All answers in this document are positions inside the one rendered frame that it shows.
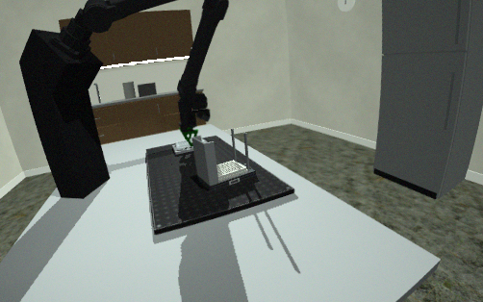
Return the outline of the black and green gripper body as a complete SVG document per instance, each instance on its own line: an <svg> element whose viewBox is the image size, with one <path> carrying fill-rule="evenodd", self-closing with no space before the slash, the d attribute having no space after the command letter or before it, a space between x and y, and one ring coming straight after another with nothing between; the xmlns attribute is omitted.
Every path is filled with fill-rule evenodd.
<svg viewBox="0 0 483 302"><path fill-rule="evenodd" d="M188 127L191 127L191 128L195 128L196 127L196 123L192 123L192 124L189 124L188 122L188 114L187 113L190 113L192 111L188 111L188 112L180 112L180 120L181 122L179 122L179 125L181 125L180 127L182 128L181 131L183 133L186 133L186 132L191 132L193 131L193 129L188 129ZM188 130L187 130L188 129Z"/></svg>

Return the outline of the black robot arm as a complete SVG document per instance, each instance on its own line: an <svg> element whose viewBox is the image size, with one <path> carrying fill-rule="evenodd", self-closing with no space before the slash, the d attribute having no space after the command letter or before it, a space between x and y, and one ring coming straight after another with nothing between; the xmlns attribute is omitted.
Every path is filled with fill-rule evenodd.
<svg viewBox="0 0 483 302"><path fill-rule="evenodd" d="M79 9L75 18L71 18L68 26L64 26L58 36L51 37L49 43L70 58L79 58L89 53L89 38L93 32L109 31L112 22L173 1L176 0L88 0L85 7ZM207 97L204 93L196 93L196 87L216 26L223 20L229 6L228 2L204 0L202 6L201 20L187 65L177 86L182 97L178 101L179 112L188 112L191 108L195 110L187 113L189 124L196 123L196 117L207 122L210 119L210 109L206 109Z"/></svg>

